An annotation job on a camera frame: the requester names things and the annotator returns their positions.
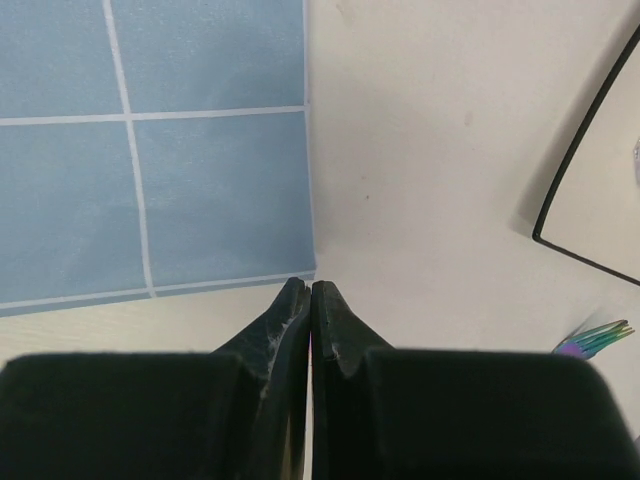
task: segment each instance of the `rainbow metallic utensil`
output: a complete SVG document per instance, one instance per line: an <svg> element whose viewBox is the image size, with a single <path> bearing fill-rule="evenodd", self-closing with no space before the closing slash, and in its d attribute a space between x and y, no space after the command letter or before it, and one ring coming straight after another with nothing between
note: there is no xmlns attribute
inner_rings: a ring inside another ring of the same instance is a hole
<svg viewBox="0 0 640 480"><path fill-rule="evenodd" d="M588 360L609 345L628 337L634 331L627 320L618 320L570 335L553 349L553 353Z"/></svg>

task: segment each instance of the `blue mat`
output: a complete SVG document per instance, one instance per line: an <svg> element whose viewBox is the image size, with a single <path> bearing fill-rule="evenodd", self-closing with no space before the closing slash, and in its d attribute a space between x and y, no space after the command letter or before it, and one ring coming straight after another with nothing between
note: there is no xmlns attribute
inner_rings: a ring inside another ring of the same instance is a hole
<svg viewBox="0 0 640 480"><path fill-rule="evenodd" d="M313 276L303 0L0 3L0 315Z"/></svg>

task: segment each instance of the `white surface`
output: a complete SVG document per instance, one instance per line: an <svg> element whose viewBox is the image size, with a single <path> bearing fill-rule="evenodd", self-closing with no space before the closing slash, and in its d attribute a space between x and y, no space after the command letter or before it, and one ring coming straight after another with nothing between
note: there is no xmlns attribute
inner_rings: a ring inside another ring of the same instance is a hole
<svg viewBox="0 0 640 480"><path fill-rule="evenodd" d="M640 187L633 151L640 136L640 48L598 109L565 172L542 238L640 279Z"/></svg>
<svg viewBox="0 0 640 480"><path fill-rule="evenodd" d="M311 1L318 277L396 346L549 351L640 290L533 243L532 222L631 0ZM212 350L277 287L0 319L0 356ZM640 334L595 365L640 430Z"/></svg>

